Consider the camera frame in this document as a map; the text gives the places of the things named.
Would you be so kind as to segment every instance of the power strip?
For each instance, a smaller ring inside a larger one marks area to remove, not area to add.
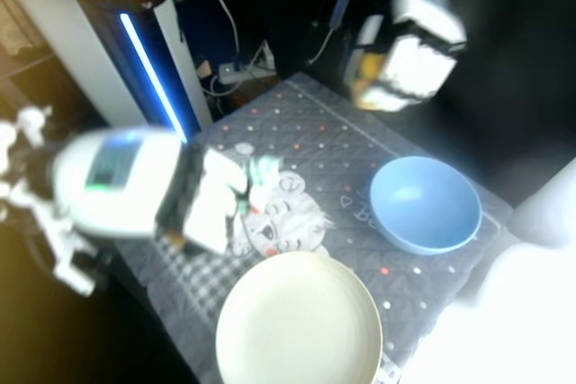
[[[234,63],[222,63],[218,67],[218,78],[223,85],[233,85],[240,81],[250,81],[275,75],[275,71],[259,67],[258,65],[252,66],[249,71],[246,70],[245,65],[240,65],[240,68],[236,69]]]

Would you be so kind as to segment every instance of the plate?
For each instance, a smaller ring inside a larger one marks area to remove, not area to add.
[[[225,384],[371,384],[383,332],[370,293],[336,260],[268,258],[224,303],[216,356]]]

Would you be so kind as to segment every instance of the blue light strip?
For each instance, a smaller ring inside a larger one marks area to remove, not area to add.
[[[162,106],[164,106],[164,110],[166,110],[166,114],[168,115],[168,118],[170,119],[170,122],[172,123],[172,126],[174,127],[176,134],[182,140],[183,143],[187,142],[186,135],[184,134],[184,130],[182,129],[182,125],[180,125],[180,121],[178,121],[178,118],[176,117],[176,113],[172,108],[172,104],[170,104],[170,101],[166,96],[166,92],[164,92],[164,88],[162,87],[162,84],[160,84],[160,80],[158,80],[156,71],[154,71],[154,68],[150,63],[148,54],[146,54],[146,50],[144,50],[144,47],[142,46],[140,37],[138,36],[136,29],[134,29],[134,25],[132,24],[130,17],[126,13],[121,13],[120,20],[122,21],[124,29],[128,33],[130,40],[132,41],[134,49],[136,49],[136,52],[138,53],[138,57],[140,58],[140,62],[142,62],[142,66],[144,66],[144,69],[146,69],[148,78],[150,79],[150,82],[154,86],[154,89],[156,90],[156,93],[158,95],[158,99],[162,103]]]

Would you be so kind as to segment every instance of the bowl rim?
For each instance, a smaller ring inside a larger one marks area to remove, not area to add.
[[[468,186],[468,188],[470,188],[470,190],[472,191],[472,196],[475,198],[475,202],[478,206],[478,220],[476,222],[474,229],[471,231],[470,235],[467,238],[465,238],[464,240],[462,240],[459,243],[456,243],[454,245],[447,246],[447,247],[421,246],[421,245],[418,245],[418,244],[416,244],[410,240],[407,240],[406,238],[398,235],[396,232],[394,232],[394,230],[387,227],[387,225],[380,218],[378,218],[378,215],[374,211],[374,199],[373,199],[373,196],[375,194],[375,192],[374,192],[374,179],[378,176],[378,174],[380,174],[380,172],[383,169],[389,168],[390,165],[395,165],[395,164],[400,163],[400,162],[403,163],[403,162],[406,162],[408,160],[420,160],[420,161],[426,161],[427,163],[431,162],[431,163],[441,165],[444,168],[447,168],[452,173],[456,174],[457,177],[462,179],[464,181],[464,183]],[[386,234],[395,237],[394,238],[395,241],[393,242],[395,245],[397,242],[400,244],[403,243],[403,244],[409,245],[411,248],[421,249],[422,251],[426,251],[428,253],[450,252],[450,251],[454,251],[455,249],[458,249],[459,247],[466,245],[478,233],[478,230],[480,229],[480,226],[482,224],[482,214],[483,214],[482,201],[480,200],[480,196],[478,195],[478,192],[476,191],[476,188],[474,188],[472,182],[470,180],[468,180],[468,178],[464,174],[462,174],[458,170],[456,170],[453,166],[447,164],[446,162],[440,161],[439,159],[429,157],[429,156],[401,156],[401,157],[397,157],[397,158],[393,159],[392,161],[389,161],[386,164],[384,164],[383,166],[381,166],[378,169],[378,171],[376,171],[376,174],[373,176],[372,181],[370,182],[370,208],[371,208],[370,210],[373,213],[373,216],[376,218],[376,222],[377,222],[376,225],[380,228],[381,233],[385,237],[386,237]]]

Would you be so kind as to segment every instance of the gray tablecloth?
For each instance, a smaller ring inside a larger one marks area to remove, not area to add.
[[[484,218],[474,241],[437,256],[398,250],[375,229],[367,187],[385,162],[426,153],[304,74],[214,124],[199,139],[238,160],[263,154],[284,160],[277,202],[269,214],[247,222],[246,235],[226,255],[185,254],[166,239],[117,245],[202,384],[221,383],[214,334],[236,281],[266,255],[293,249],[328,254],[364,282],[384,332],[377,382],[396,382],[511,212],[475,185]],[[250,224],[258,226],[255,234]]]

